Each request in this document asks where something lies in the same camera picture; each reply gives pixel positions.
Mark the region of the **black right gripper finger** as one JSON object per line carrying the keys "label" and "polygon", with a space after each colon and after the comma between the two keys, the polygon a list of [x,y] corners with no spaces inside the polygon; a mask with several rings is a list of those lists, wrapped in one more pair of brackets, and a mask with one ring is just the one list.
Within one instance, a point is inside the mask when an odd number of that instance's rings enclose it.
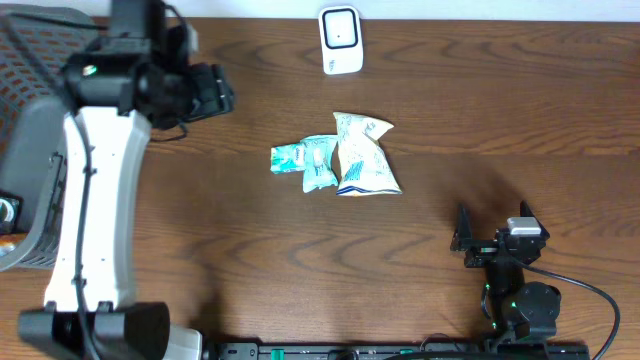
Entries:
{"label": "black right gripper finger", "polygon": [[456,226],[453,239],[455,241],[468,241],[473,239],[470,218],[466,207],[462,204],[458,206]]}
{"label": "black right gripper finger", "polygon": [[520,216],[521,217],[535,217],[533,211],[529,207],[526,201],[520,202]]}

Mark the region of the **white yellow chip bag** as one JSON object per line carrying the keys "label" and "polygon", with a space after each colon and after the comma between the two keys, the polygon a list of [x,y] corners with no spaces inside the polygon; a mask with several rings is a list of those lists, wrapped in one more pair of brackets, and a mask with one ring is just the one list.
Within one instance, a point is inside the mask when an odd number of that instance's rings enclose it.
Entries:
{"label": "white yellow chip bag", "polygon": [[334,112],[341,180],[338,196],[402,193],[379,144],[394,125],[366,115]]}

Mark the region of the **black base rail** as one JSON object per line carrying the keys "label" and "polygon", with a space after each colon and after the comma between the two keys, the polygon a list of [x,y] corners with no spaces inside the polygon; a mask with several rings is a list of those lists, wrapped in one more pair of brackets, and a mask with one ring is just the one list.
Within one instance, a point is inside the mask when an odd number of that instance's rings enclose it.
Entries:
{"label": "black base rail", "polygon": [[220,343],[205,347],[205,360],[548,359],[588,360],[584,345],[502,345],[491,352],[471,343],[424,345]]}

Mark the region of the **dark grey plastic basket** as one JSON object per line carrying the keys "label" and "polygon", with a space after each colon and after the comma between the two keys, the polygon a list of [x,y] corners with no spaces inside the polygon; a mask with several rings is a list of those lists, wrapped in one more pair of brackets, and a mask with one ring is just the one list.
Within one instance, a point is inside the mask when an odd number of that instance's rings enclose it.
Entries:
{"label": "dark grey plastic basket", "polygon": [[36,58],[56,76],[97,36],[91,17],[69,7],[1,6],[1,198],[21,202],[12,233],[26,238],[2,270],[54,266],[66,183],[66,113]]}

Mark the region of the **white barcode scanner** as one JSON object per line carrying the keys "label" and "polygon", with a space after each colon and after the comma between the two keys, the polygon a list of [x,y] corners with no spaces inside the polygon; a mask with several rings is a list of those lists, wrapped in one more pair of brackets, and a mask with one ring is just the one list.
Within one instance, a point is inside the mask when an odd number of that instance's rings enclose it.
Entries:
{"label": "white barcode scanner", "polygon": [[361,20],[350,5],[326,7],[318,16],[323,71],[326,75],[359,72],[364,64]]}

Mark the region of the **teal white snack packet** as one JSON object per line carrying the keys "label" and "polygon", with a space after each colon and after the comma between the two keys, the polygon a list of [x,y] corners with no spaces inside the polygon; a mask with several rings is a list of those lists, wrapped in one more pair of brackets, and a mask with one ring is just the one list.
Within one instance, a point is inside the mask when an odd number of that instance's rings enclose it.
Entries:
{"label": "teal white snack packet", "polygon": [[338,185],[337,177],[331,166],[337,141],[336,135],[313,135],[301,140],[305,150],[304,193]]}

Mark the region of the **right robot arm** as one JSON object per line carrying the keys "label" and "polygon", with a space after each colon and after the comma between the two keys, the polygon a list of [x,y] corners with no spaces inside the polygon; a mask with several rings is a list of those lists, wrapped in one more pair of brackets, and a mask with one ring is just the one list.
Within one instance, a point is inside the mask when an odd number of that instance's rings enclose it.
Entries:
{"label": "right robot arm", "polygon": [[520,214],[488,240],[473,235],[470,215],[458,210],[450,250],[464,254],[464,266],[485,272],[481,308],[495,333],[483,341],[490,352],[505,352],[529,343],[543,347],[557,332],[561,293],[542,282],[527,282],[524,269],[541,256],[550,234],[526,202]]}

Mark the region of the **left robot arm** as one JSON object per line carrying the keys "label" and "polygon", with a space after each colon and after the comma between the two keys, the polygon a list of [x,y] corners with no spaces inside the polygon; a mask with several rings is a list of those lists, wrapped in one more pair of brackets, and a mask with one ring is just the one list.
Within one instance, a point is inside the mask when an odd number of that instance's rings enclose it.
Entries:
{"label": "left robot arm", "polygon": [[52,277],[20,338],[55,359],[211,359],[197,330],[162,302],[139,302],[132,233],[139,174],[153,130],[229,113],[218,65],[193,64],[196,32],[169,27],[162,1],[116,1],[110,22],[72,54],[54,85],[66,112],[66,183]]}

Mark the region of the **orange snack packet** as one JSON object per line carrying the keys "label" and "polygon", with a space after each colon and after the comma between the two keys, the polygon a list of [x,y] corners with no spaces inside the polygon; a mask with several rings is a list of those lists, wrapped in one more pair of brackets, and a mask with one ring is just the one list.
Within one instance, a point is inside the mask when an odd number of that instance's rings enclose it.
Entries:
{"label": "orange snack packet", "polygon": [[24,241],[26,235],[21,234],[2,234],[0,236],[0,256],[3,257],[17,248]]}

